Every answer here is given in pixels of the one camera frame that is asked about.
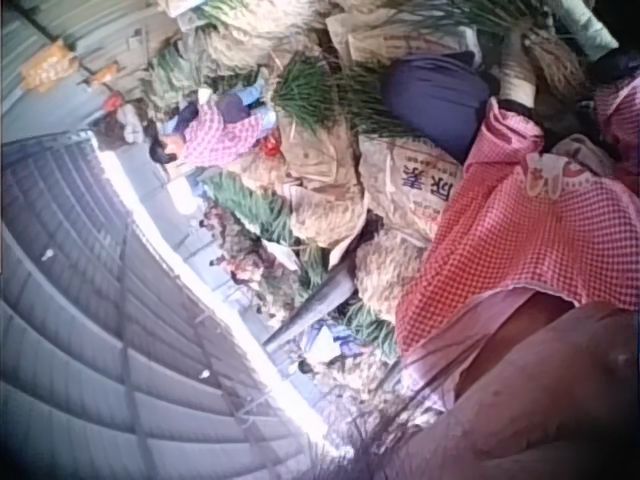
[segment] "produce bundle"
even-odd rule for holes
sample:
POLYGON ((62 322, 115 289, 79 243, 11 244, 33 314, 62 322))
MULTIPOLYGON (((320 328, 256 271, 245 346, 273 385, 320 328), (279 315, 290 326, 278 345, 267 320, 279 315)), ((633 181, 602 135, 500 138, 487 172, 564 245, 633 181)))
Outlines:
POLYGON ((383 229, 358 249, 356 285, 366 306, 393 324, 400 297, 417 275, 424 248, 383 229))
POLYGON ((360 135, 381 138, 420 136, 412 132, 385 107, 381 78, 388 66, 378 61, 356 62, 338 79, 340 105, 360 135))
POLYGON ((560 98, 575 99, 587 86, 576 55, 553 32, 553 19, 543 0, 390 0, 398 11, 391 22, 442 31, 458 26, 504 37, 515 27, 528 27, 525 47, 560 98))
POLYGON ((328 129, 336 120, 330 72, 316 56, 294 55, 278 78, 271 101, 311 132, 328 129))
POLYGON ((274 40, 309 28, 327 6, 326 0, 205 0, 194 12, 234 34, 274 40))
POLYGON ((193 13, 208 24, 222 26, 229 12, 247 6, 248 0, 205 0, 193 9, 193 13))
POLYGON ((214 73, 205 53, 186 48, 181 39, 168 43, 149 62, 149 79, 140 81, 143 95, 160 110, 177 105, 204 84, 206 75, 214 73))
POLYGON ((388 360, 392 361, 398 356, 395 326, 379 318, 360 298, 350 302, 344 317, 338 315, 334 320, 349 327, 365 344, 379 349, 388 360))
POLYGON ((232 173, 221 173, 205 180, 209 195, 222 208, 233 212, 269 242, 293 245, 291 213, 284 198, 274 193, 257 193, 232 173))

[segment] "person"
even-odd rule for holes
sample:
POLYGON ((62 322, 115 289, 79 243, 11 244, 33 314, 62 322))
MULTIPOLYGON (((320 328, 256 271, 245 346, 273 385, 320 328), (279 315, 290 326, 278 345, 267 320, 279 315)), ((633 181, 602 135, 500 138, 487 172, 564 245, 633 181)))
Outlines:
POLYGON ((415 54, 394 61, 382 78, 382 99, 409 130, 464 164, 497 93, 497 79, 474 68, 475 53, 415 54))
POLYGON ((306 335, 302 346, 305 357, 298 362, 298 370, 304 375, 313 375, 323 368, 344 368, 348 359, 357 358, 370 350, 347 327, 329 320, 319 320, 306 335))
MULTIPOLYGON (((621 54, 614 40, 610 47, 591 58, 610 63, 621 54)), ((602 133, 624 159, 617 163, 582 135, 542 152, 531 119, 535 76, 518 31, 503 72, 463 181, 396 315, 408 381, 424 382, 468 349, 437 394, 445 409, 513 342, 576 306, 638 307, 640 263, 631 259, 640 258, 640 202, 624 183, 633 169, 638 179, 640 72, 601 85, 595 97, 602 133), (418 360, 452 342, 457 349, 418 360)))
POLYGON ((188 104, 175 119, 171 133, 159 134, 149 146, 156 163, 184 162, 198 167, 224 168, 248 152, 276 125, 268 106, 251 108, 262 96, 265 73, 250 87, 224 95, 215 105, 188 104))
POLYGON ((445 413, 375 456, 393 417, 383 419, 353 459, 314 479, 632 475, 640 200, 628 186, 638 184, 640 57, 581 1, 552 6, 604 82, 596 113, 619 160, 581 135, 542 152, 535 76, 514 30, 498 98, 396 315, 404 380, 445 413))

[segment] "leaves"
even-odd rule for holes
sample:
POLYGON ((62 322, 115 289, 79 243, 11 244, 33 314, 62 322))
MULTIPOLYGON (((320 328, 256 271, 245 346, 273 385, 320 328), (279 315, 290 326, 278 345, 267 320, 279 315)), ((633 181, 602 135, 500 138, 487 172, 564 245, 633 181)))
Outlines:
POLYGON ((377 61, 356 62, 342 72, 337 78, 340 105, 358 134, 382 138, 420 136, 384 105, 381 78, 387 68, 377 61))
POLYGON ((389 0, 388 6, 397 11, 390 23, 424 30, 473 26, 499 35, 523 21, 544 28, 548 16, 541 0, 389 0))
POLYGON ((222 208, 258 228, 270 242, 294 245, 291 212, 284 198, 275 193, 256 193, 234 174, 224 172, 205 180, 210 196, 222 208))
POLYGON ((393 360, 398 356, 395 326, 378 318, 361 299, 352 303, 341 323, 349 327, 364 343, 380 349, 387 359, 393 360))
POLYGON ((272 100, 313 133, 330 128, 336 119, 334 86, 329 69, 319 57, 294 55, 279 78, 272 100))

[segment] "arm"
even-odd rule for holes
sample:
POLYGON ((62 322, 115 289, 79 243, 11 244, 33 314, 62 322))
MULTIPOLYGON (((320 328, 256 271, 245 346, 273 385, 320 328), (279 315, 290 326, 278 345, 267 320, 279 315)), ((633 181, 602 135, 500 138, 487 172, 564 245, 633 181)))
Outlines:
POLYGON ((522 50, 522 30, 507 38, 502 60, 500 99, 489 102, 487 116, 465 164, 465 174, 478 165, 518 165, 544 145, 542 130, 531 120, 536 95, 535 74, 522 50))
MULTIPOLYGON (((598 63, 611 61, 619 54, 611 52, 598 63)), ((605 140, 619 154, 616 177, 633 193, 640 191, 640 55, 628 55, 618 63, 627 70, 626 78, 601 85, 595 96, 596 114, 605 140), (627 67, 635 64, 635 71, 627 67)))

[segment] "blue cloth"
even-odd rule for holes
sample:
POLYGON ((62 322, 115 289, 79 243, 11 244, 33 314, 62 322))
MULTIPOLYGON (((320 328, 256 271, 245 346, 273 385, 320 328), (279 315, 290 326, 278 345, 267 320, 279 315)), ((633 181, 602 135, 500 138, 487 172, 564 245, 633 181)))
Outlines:
POLYGON ((242 104, 245 107, 248 107, 252 103, 255 103, 258 100, 260 100, 260 98, 262 97, 263 90, 264 90, 264 83, 256 82, 250 87, 243 88, 233 93, 235 93, 236 95, 238 95, 238 97, 240 97, 240 100, 242 100, 242 104))
POLYGON ((484 120, 489 84, 470 66, 472 52, 410 55, 395 61, 382 80, 386 107, 464 164, 484 120))

